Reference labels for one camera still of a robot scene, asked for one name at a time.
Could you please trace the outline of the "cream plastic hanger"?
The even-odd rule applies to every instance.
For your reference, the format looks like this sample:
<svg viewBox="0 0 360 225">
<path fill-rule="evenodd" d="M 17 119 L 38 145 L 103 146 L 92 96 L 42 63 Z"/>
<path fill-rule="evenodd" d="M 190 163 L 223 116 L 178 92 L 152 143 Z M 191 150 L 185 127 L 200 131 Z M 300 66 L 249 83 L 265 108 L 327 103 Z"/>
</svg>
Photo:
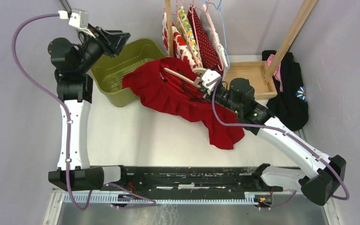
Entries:
<svg viewBox="0 0 360 225">
<path fill-rule="evenodd" d="M 168 73 L 170 73 L 170 74 L 172 74 L 172 75 L 174 75 L 174 76 L 176 76 L 176 77 L 178 77 L 178 78 L 186 81 L 187 83 L 192 84 L 193 86 L 195 86 L 195 87 L 197 87 L 197 88 L 200 87 L 200 84 L 199 84 L 199 83 L 201 82 L 201 78 L 200 78 L 199 76 L 197 76 L 196 79 L 195 79 L 194 81 L 192 81 L 191 79 L 185 77 L 184 75 L 181 75 L 180 73 L 175 72 L 175 71 L 173 71 L 173 70 L 171 70 L 171 69 L 169 69 L 169 68 L 166 68 L 166 67 L 165 67 L 164 70 L 165 70 L 166 72 L 168 72 Z M 207 69 L 202 68 L 202 67 L 196 67 L 196 68 L 193 68 L 193 69 L 192 69 L 192 71 L 193 71 L 194 73 L 202 73 L 202 74 L 204 74 L 204 73 L 206 72 L 206 70 L 207 70 Z"/>
</svg>

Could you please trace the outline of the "red skirt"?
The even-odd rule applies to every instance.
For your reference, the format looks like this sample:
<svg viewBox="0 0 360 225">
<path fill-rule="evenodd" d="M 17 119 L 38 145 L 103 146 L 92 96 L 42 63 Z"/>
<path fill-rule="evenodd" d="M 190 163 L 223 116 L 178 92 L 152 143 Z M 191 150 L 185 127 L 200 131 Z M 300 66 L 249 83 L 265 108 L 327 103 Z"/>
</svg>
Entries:
<svg viewBox="0 0 360 225">
<path fill-rule="evenodd" d="M 189 122 L 201 122 L 207 129 L 211 145 L 222 150 L 232 150 L 245 136 L 245 132 L 241 127 L 220 124 L 216 117 L 225 123 L 236 123 L 237 115 L 204 100 L 195 86 L 168 73 L 167 68 L 190 80 L 197 77 L 182 60 L 165 57 L 149 61 L 124 75 L 122 87 L 130 88 L 147 108 L 179 116 Z"/>
</svg>

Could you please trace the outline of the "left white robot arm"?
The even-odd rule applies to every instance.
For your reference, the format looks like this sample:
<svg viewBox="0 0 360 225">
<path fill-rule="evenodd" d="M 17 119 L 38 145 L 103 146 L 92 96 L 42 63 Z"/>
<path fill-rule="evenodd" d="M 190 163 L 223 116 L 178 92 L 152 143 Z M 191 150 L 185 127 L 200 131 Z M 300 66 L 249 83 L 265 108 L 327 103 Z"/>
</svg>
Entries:
<svg viewBox="0 0 360 225">
<path fill-rule="evenodd" d="M 87 150 L 88 119 L 92 104 L 93 79 L 88 71 L 102 56 L 120 54 L 130 34 L 121 30 L 89 27 L 78 32 L 79 44 L 63 37 L 48 45 L 55 66 L 56 98 L 62 113 L 62 146 L 57 168 L 48 173 L 51 184 L 65 191 L 100 190 L 104 184 L 119 191 L 129 179 L 119 166 L 92 166 Z"/>
</svg>

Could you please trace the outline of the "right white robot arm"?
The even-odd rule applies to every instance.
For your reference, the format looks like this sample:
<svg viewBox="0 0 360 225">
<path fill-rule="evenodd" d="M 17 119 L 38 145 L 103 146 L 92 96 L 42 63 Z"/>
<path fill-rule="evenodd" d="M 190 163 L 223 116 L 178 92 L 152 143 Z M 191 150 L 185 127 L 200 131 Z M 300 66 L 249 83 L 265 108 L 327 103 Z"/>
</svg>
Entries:
<svg viewBox="0 0 360 225">
<path fill-rule="evenodd" d="M 266 140 L 298 167 L 287 169 L 261 165 L 252 178 L 252 186 L 264 191 L 269 186 L 301 192 L 311 202 L 323 206 L 331 198 L 350 199 L 344 183 L 346 160 L 321 152 L 304 141 L 274 116 L 267 107 L 255 100 L 254 88 L 244 78 L 231 81 L 229 88 L 221 78 L 202 80 L 198 90 L 211 103 L 217 121 L 227 127 L 242 127 Z"/>
</svg>

